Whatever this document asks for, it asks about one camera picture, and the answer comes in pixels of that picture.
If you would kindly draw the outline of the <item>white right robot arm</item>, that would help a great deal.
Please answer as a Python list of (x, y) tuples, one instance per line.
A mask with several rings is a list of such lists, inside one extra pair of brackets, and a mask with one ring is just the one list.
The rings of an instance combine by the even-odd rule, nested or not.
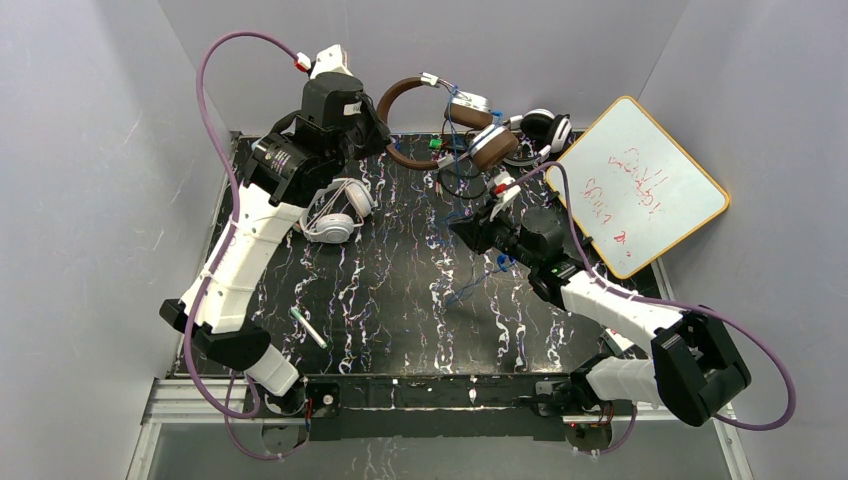
[(641, 303), (636, 293), (614, 294), (565, 249), (555, 214), (526, 211), (520, 223), (491, 207), (449, 221), (470, 250), (496, 249), (529, 270), (542, 300), (591, 319), (629, 339), (647, 359), (600, 356), (570, 375), (570, 395), (591, 406), (631, 400), (664, 406), (677, 419), (701, 426), (750, 386), (751, 374), (724, 324), (713, 315)]

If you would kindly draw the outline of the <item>brown headphones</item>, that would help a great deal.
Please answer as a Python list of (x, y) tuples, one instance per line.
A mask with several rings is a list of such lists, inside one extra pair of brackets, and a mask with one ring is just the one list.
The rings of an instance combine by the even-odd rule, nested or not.
[(488, 98), (461, 90), (455, 84), (426, 72), (399, 80), (385, 91), (376, 108), (379, 120), (388, 124), (394, 102), (402, 94), (420, 87), (445, 88), (449, 92), (449, 100), (443, 112), (446, 125), (467, 127), (477, 131), (477, 134), (465, 147), (464, 154), (445, 155), (443, 160), (412, 160), (401, 154), (396, 147), (387, 147), (387, 153), (399, 165), (416, 171), (438, 170), (448, 159), (469, 158), (478, 171), (487, 172), (517, 149), (517, 136), (508, 127), (496, 122), (497, 116)]

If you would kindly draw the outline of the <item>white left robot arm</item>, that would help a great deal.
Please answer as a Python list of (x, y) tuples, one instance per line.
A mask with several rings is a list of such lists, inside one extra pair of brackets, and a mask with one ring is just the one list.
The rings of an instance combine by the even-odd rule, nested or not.
[(344, 178), (345, 164), (381, 153), (388, 127), (362, 82), (320, 73), (304, 85), (301, 107), (253, 147), (225, 230), (192, 286), (167, 299), (161, 318), (191, 338), (211, 360), (246, 373), (282, 397), (299, 377), (247, 317), (271, 257), (292, 228), (309, 240), (343, 243), (375, 202), (363, 182)]

